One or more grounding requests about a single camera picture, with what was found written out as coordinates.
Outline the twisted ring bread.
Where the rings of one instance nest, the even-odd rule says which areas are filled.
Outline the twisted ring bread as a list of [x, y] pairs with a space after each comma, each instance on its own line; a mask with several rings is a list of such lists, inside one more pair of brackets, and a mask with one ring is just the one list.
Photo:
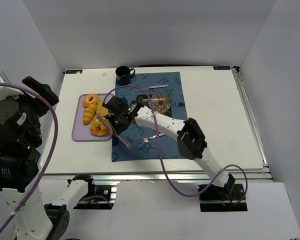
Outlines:
[[90, 133], [97, 137], [103, 137], [110, 131], [110, 129], [96, 117], [91, 120], [89, 129]]

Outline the metal tongs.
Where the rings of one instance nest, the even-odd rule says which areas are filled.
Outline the metal tongs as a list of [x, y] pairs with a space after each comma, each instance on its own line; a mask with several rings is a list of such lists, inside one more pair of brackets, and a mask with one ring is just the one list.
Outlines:
[[104, 125], [106, 125], [109, 129], [111, 129], [112, 135], [117, 137], [121, 142], [124, 143], [124, 145], [131, 150], [132, 149], [132, 144], [128, 142], [124, 137], [120, 136], [112, 125], [111, 122], [107, 121], [103, 116], [99, 115], [98, 113], [95, 114], [95, 117], [101, 121]]

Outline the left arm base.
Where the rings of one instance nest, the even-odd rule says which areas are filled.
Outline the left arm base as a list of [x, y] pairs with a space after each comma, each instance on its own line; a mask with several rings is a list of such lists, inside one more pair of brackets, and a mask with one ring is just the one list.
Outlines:
[[66, 189], [52, 202], [45, 204], [46, 210], [64, 209], [112, 209], [111, 186], [97, 185], [91, 175], [75, 175], [67, 180]]

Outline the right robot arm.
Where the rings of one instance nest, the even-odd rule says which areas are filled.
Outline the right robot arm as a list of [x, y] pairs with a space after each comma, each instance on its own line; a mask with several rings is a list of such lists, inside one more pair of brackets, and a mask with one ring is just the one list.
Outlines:
[[210, 183], [202, 189], [203, 193], [211, 191], [220, 200], [230, 198], [236, 180], [212, 156], [206, 137], [195, 119], [175, 119], [158, 113], [152, 100], [149, 106], [136, 101], [126, 104], [113, 96], [103, 103], [103, 107], [109, 112], [108, 120], [116, 135], [127, 130], [131, 124], [165, 134], [177, 142], [178, 151], [184, 158], [194, 161], [210, 178]]

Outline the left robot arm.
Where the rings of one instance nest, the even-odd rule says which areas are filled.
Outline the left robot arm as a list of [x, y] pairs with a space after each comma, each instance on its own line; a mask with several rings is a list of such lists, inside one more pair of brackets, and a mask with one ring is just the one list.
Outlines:
[[58, 240], [70, 214], [64, 203], [44, 204], [39, 182], [40, 118], [59, 102], [47, 84], [27, 76], [24, 87], [0, 83], [0, 194], [15, 222], [18, 240]]

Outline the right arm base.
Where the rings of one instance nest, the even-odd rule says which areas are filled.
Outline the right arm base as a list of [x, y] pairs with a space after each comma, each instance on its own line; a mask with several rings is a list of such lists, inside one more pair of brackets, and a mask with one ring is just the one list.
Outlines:
[[199, 195], [202, 213], [247, 212], [246, 195], [241, 183], [229, 174], [225, 187], [211, 185]]

